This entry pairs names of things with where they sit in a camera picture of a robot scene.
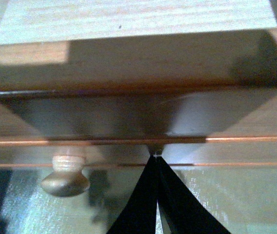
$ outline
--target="wood grain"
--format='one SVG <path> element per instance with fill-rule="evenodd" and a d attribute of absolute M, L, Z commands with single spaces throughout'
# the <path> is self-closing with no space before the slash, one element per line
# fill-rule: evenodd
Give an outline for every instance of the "wood grain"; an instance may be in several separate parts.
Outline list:
<path fill-rule="evenodd" d="M 277 86 L 277 29 L 0 46 L 0 91 Z"/>
<path fill-rule="evenodd" d="M 272 27 L 269 0 L 10 0 L 0 44 Z"/>

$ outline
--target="drawer knob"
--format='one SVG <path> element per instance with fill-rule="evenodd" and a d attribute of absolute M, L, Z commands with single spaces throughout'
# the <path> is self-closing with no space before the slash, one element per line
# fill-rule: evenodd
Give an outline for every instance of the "drawer knob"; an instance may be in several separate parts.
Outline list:
<path fill-rule="evenodd" d="M 82 174 L 84 157 L 54 156 L 52 163 L 54 171 L 41 182 L 41 187 L 48 194 L 58 197 L 76 196 L 90 187 L 89 180 Z"/>

